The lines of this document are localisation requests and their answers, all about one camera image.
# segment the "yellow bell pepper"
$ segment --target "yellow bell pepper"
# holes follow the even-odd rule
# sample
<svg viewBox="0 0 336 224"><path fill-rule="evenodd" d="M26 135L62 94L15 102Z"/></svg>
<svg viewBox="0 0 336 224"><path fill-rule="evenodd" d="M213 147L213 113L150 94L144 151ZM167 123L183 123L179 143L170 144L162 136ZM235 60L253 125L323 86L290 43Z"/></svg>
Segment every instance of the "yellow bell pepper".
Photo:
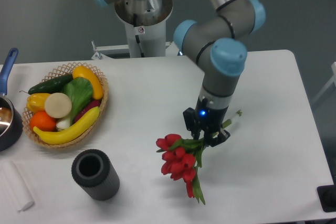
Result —
<svg viewBox="0 0 336 224"><path fill-rule="evenodd" d="M48 96L50 96L48 93L32 94L27 98L27 109L32 111L34 114L39 111L44 111L44 103Z"/></svg>

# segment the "ribbed cylinder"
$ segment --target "ribbed cylinder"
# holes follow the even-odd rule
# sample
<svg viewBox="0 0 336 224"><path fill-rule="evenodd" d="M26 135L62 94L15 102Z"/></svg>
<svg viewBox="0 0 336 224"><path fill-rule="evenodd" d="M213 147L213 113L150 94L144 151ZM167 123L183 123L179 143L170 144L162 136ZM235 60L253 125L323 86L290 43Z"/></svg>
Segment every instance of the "ribbed cylinder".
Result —
<svg viewBox="0 0 336 224"><path fill-rule="evenodd" d="M108 156L100 150L86 150L72 163L71 173L75 182L91 198L107 200L119 190L120 181Z"/></svg>

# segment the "woven basket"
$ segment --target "woven basket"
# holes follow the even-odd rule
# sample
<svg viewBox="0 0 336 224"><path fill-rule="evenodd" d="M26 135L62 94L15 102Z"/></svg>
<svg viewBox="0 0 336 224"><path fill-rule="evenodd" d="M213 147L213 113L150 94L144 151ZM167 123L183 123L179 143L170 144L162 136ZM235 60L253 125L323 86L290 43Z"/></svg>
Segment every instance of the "woven basket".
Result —
<svg viewBox="0 0 336 224"><path fill-rule="evenodd" d="M100 83L102 84L103 90L104 90L104 96L103 96L101 104L100 104L100 113L99 113L99 116L98 116L97 120L83 134L81 134L78 138L72 140L71 142L65 143L65 144L54 144L54 145L52 145L52 144L47 144L47 143L43 142L39 138L39 136L34 131L32 131L30 129L29 123L30 123L30 119L33 116L33 113L31 111L29 111L27 108L24 108L24 111L22 113L23 131L27 134L29 139L33 140L36 144L41 145L41 146L46 147L46 148L65 148L65 147L77 144L91 132L91 130L93 129L95 124L100 120L101 115L103 114L104 109L105 109L106 104L107 104L108 93L109 93L109 85L108 85L108 82L107 82L107 79L106 79L104 73L101 72L97 67L94 67L94 66L92 66L90 64L87 64L87 63L71 62L71 63L68 63L67 65L62 65L62 66L59 66L58 68L54 68L52 70L52 72L49 72L49 74L47 76L45 76L44 79L42 79L41 82L53 79L53 78L58 77L58 76L63 76L65 74L72 73L74 68L77 67L77 66L80 66L80 65L83 65L83 66L91 69L96 74L96 76L98 77Z"/></svg>

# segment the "pot handle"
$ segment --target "pot handle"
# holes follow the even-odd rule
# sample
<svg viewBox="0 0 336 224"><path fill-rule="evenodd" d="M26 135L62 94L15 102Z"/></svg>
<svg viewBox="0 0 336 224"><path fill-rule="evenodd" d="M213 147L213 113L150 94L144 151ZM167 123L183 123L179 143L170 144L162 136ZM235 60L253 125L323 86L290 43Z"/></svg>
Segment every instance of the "pot handle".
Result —
<svg viewBox="0 0 336 224"><path fill-rule="evenodd" d="M7 81L19 50L12 48L0 72L0 94L7 95Z"/></svg>

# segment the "gray wall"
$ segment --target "gray wall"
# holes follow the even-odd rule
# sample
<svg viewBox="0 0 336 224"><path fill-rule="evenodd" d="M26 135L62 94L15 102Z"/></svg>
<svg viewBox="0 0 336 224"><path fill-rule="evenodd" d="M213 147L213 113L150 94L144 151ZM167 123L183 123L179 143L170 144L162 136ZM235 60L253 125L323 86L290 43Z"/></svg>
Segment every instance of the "gray wall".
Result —
<svg viewBox="0 0 336 224"><path fill-rule="evenodd" d="M208 0L173 0L167 40L185 19L214 17ZM336 0L260 0L267 11L265 26L242 41L249 51L289 49L296 55L309 99L331 77L336 61ZM123 25L113 6L93 0L0 0L0 63L11 47L17 63L88 60L96 46L126 44ZM317 108L314 117L329 156L336 156L336 94Z"/></svg>

